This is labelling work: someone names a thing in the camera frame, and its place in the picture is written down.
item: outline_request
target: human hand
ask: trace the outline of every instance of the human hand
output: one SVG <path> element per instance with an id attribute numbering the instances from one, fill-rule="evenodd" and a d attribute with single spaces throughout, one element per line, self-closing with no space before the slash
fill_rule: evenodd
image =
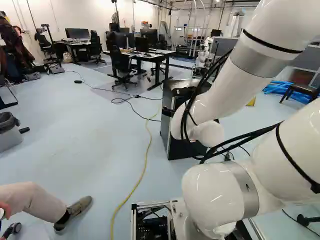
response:
<path id="1" fill-rule="evenodd" d="M 11 207 L 5 202 L 0 201 L 0 208 L 5 210 L 5 218 L 9 219 L 11 217 Z"/>

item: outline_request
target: person's leg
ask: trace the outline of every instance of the person's leg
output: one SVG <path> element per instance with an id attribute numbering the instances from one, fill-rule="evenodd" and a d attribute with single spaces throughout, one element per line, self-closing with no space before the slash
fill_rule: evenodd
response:
<path id="1" fill-rule="evenodd" d="M 11 214 L 22 211 L 50 223 L 56 223 L 66 212 L 67 206 L 33 182 L 0 186 L 0 202 L 11 207 Z"/>
<path id="2" fill-rule="evenodd" d="M 39 185 L 21 182 L 0 186 L 0 202 L 11 207 L 11 215 L 24 211 L 39 219 L 55 223 L 54 229 L 61 231 L 91 205 L 92 197 L 83 197 L 73 205 L 66 206 Z"/>

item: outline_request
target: floor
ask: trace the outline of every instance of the floor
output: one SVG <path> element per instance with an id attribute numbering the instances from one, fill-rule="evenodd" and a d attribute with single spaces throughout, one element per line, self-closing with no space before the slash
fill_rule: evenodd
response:
<path id="1" fill-rule="evenodd" d="M 87 84 L 96 88 L 110 84 L 114 79 L 83 66 L 65 64 L 63 67 L 66 73 L 43 75 L 41 79 L 14 86 L 19 105 L 6 111 L 12 112 L 21 121 L 21 127 L 30 127 L 30 132 L 23 135 L 24 141 L 20 145 L 0 153 L 0 184 L 33 181 L 66 203 L 91 195 L 94 204 L 61 236 L 54 233 L 52 224 L 26 213 L 2 221 L 2 231 L 10 223 L 23 224 L 22 235 L 16 239 L 110 239 L 113 211 L 131 191 L 143 168 L 149 143 L 145 120 L 134 114 L 128 104 L 110 102 L 112 97 L 124 98 L 125 95 L 75 84 L 74 80 L 79 80 L 80 76 L 69 71 L 78 72 Z M 175 79 L 190 75 L 185 69 L 171 67 L 170 71 Z M 9 99 L 8 92 L 3 88 L 0 88 L 0 95 Z M 144 92 L 143 96 L 161 98 L 162 90 L 157 87 Z M 221 124 L 225 127 L 226 139 L 282 121 L 303 106 L 293 100 L 279 104 L 279 100 L 280 96 L 261 92 L 254 107 L 244 107 L 234 115 L 223 118 Z M 130 102 L 145 117 L 159 112 L 162 104 L 159 100 L 142 98 L 134 98 Z M 131 203 L 180 197 L 183 174 L 197 164 L 196 160 L 189 158 L 168 161 L 159 134 L 160 123 L 150 122 L 148 126 L 152 144 L 147 171 L 140 186 L 116 216 L 116 240 L 130 239 Z M 256 143 L 254 141 L 244 147 L 250 151 Z M 233 154 L 236 160 L 246 158 L 240 149 L 235 149 Z M 313 233 L 297 226 L 280 212 L 257 217 L 256 221 L 267 239 L 316 239 Z"/>

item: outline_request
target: yellow cable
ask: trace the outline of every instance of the yellow cable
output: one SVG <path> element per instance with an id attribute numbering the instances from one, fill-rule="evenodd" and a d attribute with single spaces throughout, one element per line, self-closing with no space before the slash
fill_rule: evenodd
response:
<path id="1" fill-rule="evenodd" d="M 111 218 L 111 224 L 110 224 L 110 239 L 111 240 L 114 240 L 114 225 L 115 225 L 115 219 L 116 219 L 116 215 L 117 213 L 119 212 L 119 210 L 123 207 L 123 205 L 125 205 L 125 203 L 129 200 L 129 198 L 131 197 L 131 195 L 134 193 L 134 191 L 137 189 L 137 187 L 139 186 L 140 182 L 142 181 L 142 178 L 144 177 L 145 175 L 145 172 L 146 172 L 146 169 L 147 169 L 147 162 L 148 162 L 148 152 L 149 152 L 149 149 L 150 149 L 150 146 L 151 146 L 151 142 L 152 142 L 152 134 L 148 128 L 148 122 L 150 119 L 153 119 L 155 116 L 158 115 L 159 113 L 159 110 L 158 112 L 153 115 L 152 117 L 150 117 L 149 119 L 146 120 L 145 122 L 145 128 L 146 130 L 148 131 L 149 135 L 150 135 L 150 141 L 149 141 L 149 144 L 148 144 L 148 147 L 146 148 L 146 151 L 145 151 L 145 154 L 144 154 L 144 167 L 143 167 L 143 170 L 142 170 L 142 173 L 140 175 L 140 178 L 139 180 L 136 182 L 136 184 L 134 185 L 132 191 L 129 193 L 129 195 L 124 199 L 124 201 L 122 203 L 120 203 L 116 209 L 114 210 L 113 212 L 113 215 L 112 215 L 112 218 Z"/>

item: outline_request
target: sock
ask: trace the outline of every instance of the sock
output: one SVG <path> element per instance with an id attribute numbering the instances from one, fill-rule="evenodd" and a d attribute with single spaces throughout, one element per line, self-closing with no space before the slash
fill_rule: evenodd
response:
<path id="1" fill-rule="evenodd" d="M 70 218 L 70 213 L 65 210 L 64 215 L 56 222 L 56 224 L 65 224 Z"/>

